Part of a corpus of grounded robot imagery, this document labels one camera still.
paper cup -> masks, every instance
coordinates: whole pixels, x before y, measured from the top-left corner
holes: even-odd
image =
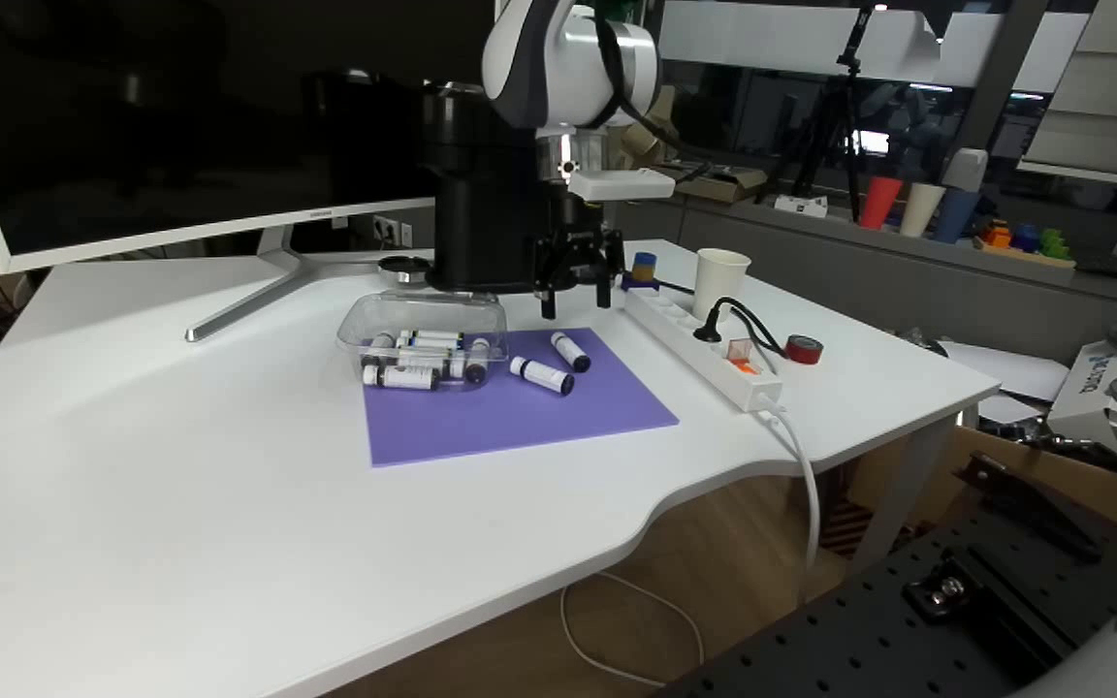
[[[860,229],[876,233],[884,216],[890,216],[902,179],[867,179],[867,193],[860,203]]]
[[[696,250],[694,313],[705,320],[719,297],[736,297],[748,263],[748,255],[730,250]]]
[[[972,193],[972,189],[946,189],[929,237],[934,237],[934,242],[957,242],[957,237],[970,229],[975,205],[982,205],[982,193]]]
[[[924,237],[929,229],[929,216],[934,216],[943,193],[946,193],[946,185],[910,183],[898,233],[902,237]]]

monitor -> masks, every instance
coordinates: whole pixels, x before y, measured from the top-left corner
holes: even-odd
[[[0,0],[0,271],[426,200],[407,86],[489,0]]]

black cable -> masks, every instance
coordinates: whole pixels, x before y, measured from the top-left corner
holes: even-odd
[[[696,328],[696,342],[717,342],[717,312],[719,308],[730,308],[731,313],[736,313],[736,321],[745,321],[748,328],[748,337],[753,337],[753,346],[762,346],[762,350],[771,350],[771,353],[784,353],[784,346],[775,342],[775,335],[745,308],[745,304],[736,304],[736,299],[730,299],[730,297],[719,297],[714,308],[709,308],[709,313],[705,313],[705,328]]]
[[[665,286],[665,291],[679,291],[679,297],[696,297],[696,291],[690,291],[690,286],[679,286],[679,284],[661,284],[661,281],[656,281],[659,286]]]

purple mat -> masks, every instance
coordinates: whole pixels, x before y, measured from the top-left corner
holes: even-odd
[[[471,391],[374,391],[364,388],[370,467],[407,467],[544,443],[656,430],[679,424],[593,331],[564,331],[593,370],[577,374],[570,395],[514,379],[491,364]],[[506,335],[506,356],[532,356],[562,370],[549,335]]]

power strip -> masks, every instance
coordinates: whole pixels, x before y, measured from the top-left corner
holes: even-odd
[[[703,375],[731,412],[771,412],[780,402],[784,379],[761,361],[757,374],[741,374],[719,356],[719,346],[696,342],[694,331],[703,321],[687,308],[661,299],[659,291],[630,286],[621,312],[694,375]]]

